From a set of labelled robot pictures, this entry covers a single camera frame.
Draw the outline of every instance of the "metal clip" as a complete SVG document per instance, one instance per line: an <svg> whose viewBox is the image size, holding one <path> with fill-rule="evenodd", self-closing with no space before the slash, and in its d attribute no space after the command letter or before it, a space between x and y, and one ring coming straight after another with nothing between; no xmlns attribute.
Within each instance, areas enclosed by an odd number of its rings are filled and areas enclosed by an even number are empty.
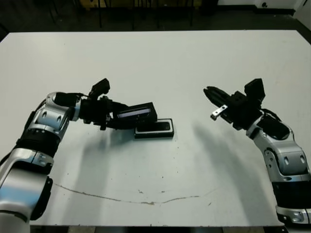
<svg viewBox="0 0 311 233"><path fill-rule="evenodd" d="M228 108L227 105L223 105L220 108L216 109L214 112L212 112L212 115L210 115L210 118L212 118L213 120L216 120L221 113L223 113L224 110L226 110Z"/></svg>

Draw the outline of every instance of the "tabletop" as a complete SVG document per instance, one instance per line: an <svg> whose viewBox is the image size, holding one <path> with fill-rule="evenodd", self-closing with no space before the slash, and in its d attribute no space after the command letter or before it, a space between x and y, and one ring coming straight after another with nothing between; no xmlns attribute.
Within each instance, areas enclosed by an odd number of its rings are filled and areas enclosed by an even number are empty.
<svg viewBox="0 0 311 233"><path fill-rule="evenodd" d="M311 164L311 47L296 31L10 33L0 43L0 157L50 92L152 101L172 139L134 139L71 122L54 157L52 195L34 225L281 225L260 151L215 110L203 88L227 93L262 78L268 108L291 126Z"/></svg>

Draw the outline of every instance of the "display screen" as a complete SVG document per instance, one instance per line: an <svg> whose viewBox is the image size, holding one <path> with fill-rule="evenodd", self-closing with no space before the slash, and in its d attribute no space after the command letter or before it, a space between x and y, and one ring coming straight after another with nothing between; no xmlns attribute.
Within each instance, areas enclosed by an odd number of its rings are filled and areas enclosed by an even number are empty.
<svg viewBox="0 0 311 233"><path fill-rule="evenodd" d="M148 125L138 126L137 132L152 132L152 131L166 131L170 130L168 122L155 122Z"/></svg>

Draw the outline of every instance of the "crack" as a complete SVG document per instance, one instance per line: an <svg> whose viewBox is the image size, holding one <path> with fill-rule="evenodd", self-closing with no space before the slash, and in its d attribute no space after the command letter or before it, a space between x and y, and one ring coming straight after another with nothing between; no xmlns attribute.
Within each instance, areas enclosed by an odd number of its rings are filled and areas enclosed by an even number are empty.
<svg viewBox="0 0 311 233"><path fill-rule="evenodd" d="M119 202L126 202L126 203L134 203L134 204L145 204L145 205L155 205L155 204L165 204L165 203L168 203L168 202L171 202L171 201L175 201L175 200L182 200L182 199L188 199L188 198L202 198L202 197L206 197L207 195L211 194L212 192L216 191L217 188L205 193L204 195L202 196L188 196L188 197L181 197L181 198L174 198L174 199L170 199L170 200L167 200L167 201L163 201L163 202L155 202L155 201L152 201L152 202L138 202L138 201L130 201L130 200L120 200L120 199L115 199L115 198L108 198L108 197L103 197L103 196L99 196L99 195L95 195L95 194L90 194L90 193L85 193L85 192L79 192L79 191L76 191L76 190L73 190L73 189L70 189L70 188L66 188L60 184L56 184L54 183L54 185L58 186L58 187L61 187L67 191L70 191L70 192L73 192L73 193L78 193L78 194L82 194L82 195L86 195L86 196L90 196L90 197L96 197L96 198L102 198L102 199L107 199L107 200L114 200L114 201L119 201Z"/></svg>

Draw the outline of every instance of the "robotic arm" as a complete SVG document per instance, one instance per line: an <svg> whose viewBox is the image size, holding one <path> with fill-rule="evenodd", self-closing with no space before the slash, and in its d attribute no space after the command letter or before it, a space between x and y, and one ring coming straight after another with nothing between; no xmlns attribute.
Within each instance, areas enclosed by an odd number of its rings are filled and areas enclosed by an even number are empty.
<svg viewBox="0 0 311 233"><path fill-rule="evenodd" d="M219 116L233 123L236 130L246 130L261 151L276 197L278 220L287 227L311 228L311 175L302 148L294 140L292 129L276 114L261 108L265 97L261 79L244 87L246 95L233 95L212 86L204 89L217 107L211 118Z"/></svg>
<svg viewBox="0 0 311 233"><path fill-rule="evenodd" d="M80 118L101 130L156 121L152 103L128 107L104 96L109 89L104 79L88 96L54 92L31 112L16 146L0 162L0 232L30 232L29 221L42 216L51 195L53 157L70 121Z"/></svg>

